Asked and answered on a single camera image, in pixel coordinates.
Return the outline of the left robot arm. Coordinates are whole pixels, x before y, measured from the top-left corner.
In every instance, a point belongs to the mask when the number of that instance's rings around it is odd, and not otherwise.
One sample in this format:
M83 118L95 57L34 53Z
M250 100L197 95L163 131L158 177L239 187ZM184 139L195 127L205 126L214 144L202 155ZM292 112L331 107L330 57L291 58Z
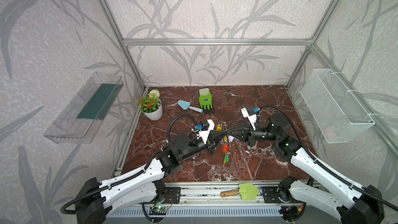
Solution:
M132 205L160 201L166 197L163 178L177 173L182 161L207 150L213 153L226 134L201 132L195 139L180 134L150 161L121 176L98 181L87 180L74 204L79 224L102 224L113 213Z

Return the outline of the green black garden glove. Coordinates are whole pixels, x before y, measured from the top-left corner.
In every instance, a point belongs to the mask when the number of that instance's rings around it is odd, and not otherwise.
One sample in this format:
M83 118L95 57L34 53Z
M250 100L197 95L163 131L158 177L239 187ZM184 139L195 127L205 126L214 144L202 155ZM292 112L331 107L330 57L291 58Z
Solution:
M204 114L212 115L214 113L212 105L212 94L208 88L201 88L199 90L199 103Z

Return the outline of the light blue toy trowel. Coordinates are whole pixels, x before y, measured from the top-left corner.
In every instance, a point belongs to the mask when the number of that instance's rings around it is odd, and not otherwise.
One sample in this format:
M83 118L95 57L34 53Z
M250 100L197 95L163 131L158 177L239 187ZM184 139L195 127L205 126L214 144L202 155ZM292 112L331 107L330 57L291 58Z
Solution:
M198 113L203 113L203 109L191 106L190 102L179 100L177 104L184 110L193 110Z

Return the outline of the clear acrylic wall shelf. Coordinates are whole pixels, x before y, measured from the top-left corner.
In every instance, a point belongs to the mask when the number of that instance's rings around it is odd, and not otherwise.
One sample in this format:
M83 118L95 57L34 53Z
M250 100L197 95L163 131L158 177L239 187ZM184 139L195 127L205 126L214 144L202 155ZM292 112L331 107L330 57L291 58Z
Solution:
M90 144L123 86L122 76L94 72L44 137L56 144Z

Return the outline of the green lit circuit board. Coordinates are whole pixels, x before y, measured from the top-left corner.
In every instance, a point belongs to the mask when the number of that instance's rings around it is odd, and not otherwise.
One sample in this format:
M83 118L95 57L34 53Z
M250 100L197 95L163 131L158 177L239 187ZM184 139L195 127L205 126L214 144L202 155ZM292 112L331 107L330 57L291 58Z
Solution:
M170 210L171 206L153 206L149 208L149 216L165 216Z

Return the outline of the potted plant white pot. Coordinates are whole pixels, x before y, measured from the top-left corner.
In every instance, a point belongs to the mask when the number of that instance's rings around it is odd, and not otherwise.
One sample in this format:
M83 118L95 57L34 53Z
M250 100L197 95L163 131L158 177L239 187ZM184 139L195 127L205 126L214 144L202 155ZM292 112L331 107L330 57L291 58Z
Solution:
M152 89L145 96L140 97L136 103L139 110L150 120L157 121L162 117L163 108L160 100L160 90Z

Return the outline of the large metal key ring plate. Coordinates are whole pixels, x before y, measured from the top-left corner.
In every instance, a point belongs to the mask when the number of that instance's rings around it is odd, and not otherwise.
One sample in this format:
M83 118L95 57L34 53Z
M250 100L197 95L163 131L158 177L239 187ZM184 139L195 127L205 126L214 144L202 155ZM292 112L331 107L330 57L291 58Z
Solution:
M230 155L230 143L233 140L233 137L230 135L225 135L222 140L221 144L223 145L222 150L224 153L224 161L223 163L229 163L229 155Z

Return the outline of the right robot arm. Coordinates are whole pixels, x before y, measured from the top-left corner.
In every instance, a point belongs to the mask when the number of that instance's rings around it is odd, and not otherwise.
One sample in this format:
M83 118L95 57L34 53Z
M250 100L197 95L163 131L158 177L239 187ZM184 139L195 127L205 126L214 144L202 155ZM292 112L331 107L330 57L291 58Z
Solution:
M381 192L373 187L363 187L329 165L323 163L298 140L289 135L291 123L285 114L271 115L266 127L258 123L258 109L243 108L248 121L230 129L229 136L247 145L255 141L272 141L273 150L282 159L301 169L323 185L326 191L314 188L288 176L279 183L279 196L308 203L336 218L342 224L380 224L385 212L379 199Z

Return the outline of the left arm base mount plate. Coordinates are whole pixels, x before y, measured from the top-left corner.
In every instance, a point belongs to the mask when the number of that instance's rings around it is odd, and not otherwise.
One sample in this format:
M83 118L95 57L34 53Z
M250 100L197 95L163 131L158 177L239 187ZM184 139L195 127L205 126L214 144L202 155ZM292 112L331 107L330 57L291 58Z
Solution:
M181 187L167 187L166 197L163 200L164 204L179 204L181 196Z

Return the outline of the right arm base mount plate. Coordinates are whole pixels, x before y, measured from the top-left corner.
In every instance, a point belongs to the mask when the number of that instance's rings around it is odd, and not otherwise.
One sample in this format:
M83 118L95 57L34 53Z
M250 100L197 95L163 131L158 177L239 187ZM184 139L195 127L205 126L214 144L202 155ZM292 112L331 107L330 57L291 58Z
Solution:
M260 187L259 192L263 197L264 203L266 204L277 204L280 203L280 199L277 193L278 187L277 186L264 186Z

